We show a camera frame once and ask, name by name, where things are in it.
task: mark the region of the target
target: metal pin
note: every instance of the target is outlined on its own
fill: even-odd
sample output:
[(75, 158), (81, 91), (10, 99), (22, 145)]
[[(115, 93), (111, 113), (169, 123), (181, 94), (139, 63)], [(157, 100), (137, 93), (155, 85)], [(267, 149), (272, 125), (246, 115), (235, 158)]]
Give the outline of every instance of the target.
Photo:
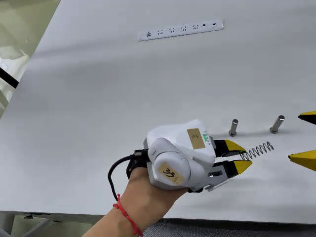
[(237, 125), (238, 125), (238, 120), (237, 119), (233, 119), (232, 121), (232, 127), (231, 129), (229, 130), (228, 134), (231, 136), (231, 137), (235, 137), (237, 132), (236, 132), (236, 128), (237, 128)]
[(270, 133), (276, 134), (278, 132), (278, 128), (284, 121), (285, 117), (283, 115), (280, 115), (277, 117), (276, 122), (273, 124), (272, 127), (270, 127)]

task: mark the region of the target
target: yellow tip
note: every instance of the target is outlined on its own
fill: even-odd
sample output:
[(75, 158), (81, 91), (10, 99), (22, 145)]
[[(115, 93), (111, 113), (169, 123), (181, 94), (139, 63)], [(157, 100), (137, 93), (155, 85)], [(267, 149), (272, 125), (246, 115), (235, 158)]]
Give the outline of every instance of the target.
[(310, 111), (310, 112), (305, 112), (305, 113), (302, 113), (300, 115), (316, 115), (316, 110), (315, 111)]
[(252, 164), (250, 160), (234, 160), (238, 174), (243, 173)]
[(316, 151), (291, 154), (288, 157), (292, 162), (316, 171)]
[(228, 150), (231, 151), (240, 151), (240, 152), (246, 152), (246, 150), (241, 147), (240, 145), (236, 144), (235, 142), (232, 142), (230, 140), (225, 140)]

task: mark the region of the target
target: white plastic casing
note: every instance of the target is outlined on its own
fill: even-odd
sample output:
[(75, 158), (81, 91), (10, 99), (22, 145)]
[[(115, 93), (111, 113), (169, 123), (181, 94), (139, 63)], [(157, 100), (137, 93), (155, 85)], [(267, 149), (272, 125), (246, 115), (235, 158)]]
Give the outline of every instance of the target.
[[(199, 129), (205, 144), (205, 148), (193, 149), (188, 134), (188, 129), (191, 128)], [(206, 127), (200, 120), (196, 119), (184, 124), (164, 125), (151, 130), (147, 134), (148, 147), (150, 147), (151, 144), (160, 137), (170, 141), (176, 148), (178, 148), (184, 154), (189, 155), (191, 158), (196, 159), (197, 162), (200, 161), (205, 163), (207, 166), (213, 166), (216, 157), (215, 151), (209, 139)]]
[[(188, 129), (198, 129), (204, 148), (194, 148)], [(148, 170), (151, 183), (163, 189), (200, 187), (215, 162), (215, 151), (203, 123), (196, 119), (184, 124), (165, 125), (147, 135)], [(161, 171), (168, 167), (180, 178), (172, 182)]]

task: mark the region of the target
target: label sticker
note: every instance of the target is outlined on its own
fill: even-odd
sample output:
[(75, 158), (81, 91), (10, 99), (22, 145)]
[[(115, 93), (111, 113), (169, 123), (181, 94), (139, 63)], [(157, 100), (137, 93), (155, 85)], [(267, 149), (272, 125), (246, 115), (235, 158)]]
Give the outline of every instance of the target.
[(194, 150), (205, 148), (205, 144), (198, 128), (191, 128), (187, 131)]
[(180, 185), (183, 182), (183, 176), (171, 168), (166, 162), (161, 164), (158, 171), (176, 185)]

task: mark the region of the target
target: power strip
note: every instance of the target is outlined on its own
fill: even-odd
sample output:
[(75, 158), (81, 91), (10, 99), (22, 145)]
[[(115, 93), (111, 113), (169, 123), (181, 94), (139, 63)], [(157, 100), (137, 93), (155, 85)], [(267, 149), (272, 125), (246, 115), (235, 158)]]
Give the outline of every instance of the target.
[(156, 40), (161, 38), (184, 36), (209, 31), (219, 31), (224, 28), (223, 20), (197, 22), (178, 26), (168, 26), (160, 29), (143, 31), (138, 34), (138, 41)]

